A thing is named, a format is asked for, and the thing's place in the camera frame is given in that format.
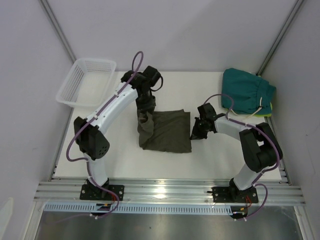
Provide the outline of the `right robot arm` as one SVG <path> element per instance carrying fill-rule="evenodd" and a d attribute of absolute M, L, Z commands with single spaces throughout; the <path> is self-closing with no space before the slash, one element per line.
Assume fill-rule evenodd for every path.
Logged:
<path fill-rule="evenodd" d="M 227 118 L 224 113 L 217 114 L 210 103 L 197 108 L 199 117 L 195 118 L 190 139 L 208 138 L 208 133 L 224 134 L 238 140 L 241 144 L 244 166 L 229 181 L 228 187 L 213 187 L 212 196 L 215 203 L 244 203 L 248 197 L 253 203 L 258 202 L 254 184 L 266 172 L 276 169 L 283 152 L 268 123 L 257 125 L 245 124 Z"/>

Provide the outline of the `olive green shorts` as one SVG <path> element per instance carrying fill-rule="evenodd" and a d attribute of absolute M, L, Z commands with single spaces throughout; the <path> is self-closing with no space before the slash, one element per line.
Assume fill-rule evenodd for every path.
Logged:
<path fill-rule="evenodd" d="M 137 112 L 139 147 L 143 150 L 185 154 L 192 152 L 191 113 L 181 110 Z"/>

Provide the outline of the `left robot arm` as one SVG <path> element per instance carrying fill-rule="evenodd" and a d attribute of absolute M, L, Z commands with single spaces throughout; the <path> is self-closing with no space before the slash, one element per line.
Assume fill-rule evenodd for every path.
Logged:
<path fill-rule="evenodd" d="M 137 112 L 140 114 L 152 114 L 156 106 L 156 98 L 153 96 L 152 87 L 158 80 L 163 80 L 160 72 L 147 66 L 143 72 L 130 70 L 120 79 L 115 93 L 109 97 L 101 106 L 86 118 L 77 117 L 73 122 L 74 137 L 67 147 L 76 143 L 83 157 L 74 161 L 85 160 L 88 171 L 88 180 L 93 185 L 91 194 L 97 200 L 103 200 L 108 196 L 108 176 L 105 171 L 104 162 L 101 160 L 110 148 L 110 143 L 105 134 L 113 121 L 132 102 L 136 103 Z"/>

